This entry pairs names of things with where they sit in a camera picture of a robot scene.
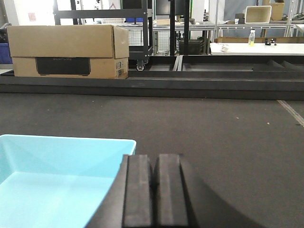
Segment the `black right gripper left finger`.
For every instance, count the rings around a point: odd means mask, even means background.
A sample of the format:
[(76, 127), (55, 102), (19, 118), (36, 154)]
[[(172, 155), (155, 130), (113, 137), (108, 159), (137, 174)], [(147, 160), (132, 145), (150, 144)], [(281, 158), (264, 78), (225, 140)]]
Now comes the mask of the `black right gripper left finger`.
[(147, 155), (124, 155), (114, 182), (86, 227), (153, 227), (151, 174)]

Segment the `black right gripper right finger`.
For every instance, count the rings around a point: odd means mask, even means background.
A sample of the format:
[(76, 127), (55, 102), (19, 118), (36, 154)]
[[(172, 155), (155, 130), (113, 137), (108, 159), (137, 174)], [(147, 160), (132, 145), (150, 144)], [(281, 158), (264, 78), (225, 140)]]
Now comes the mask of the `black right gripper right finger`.
[(261, 228), (227, 203), (182, 156), (159, 155), (155, 165), (158, 228)]

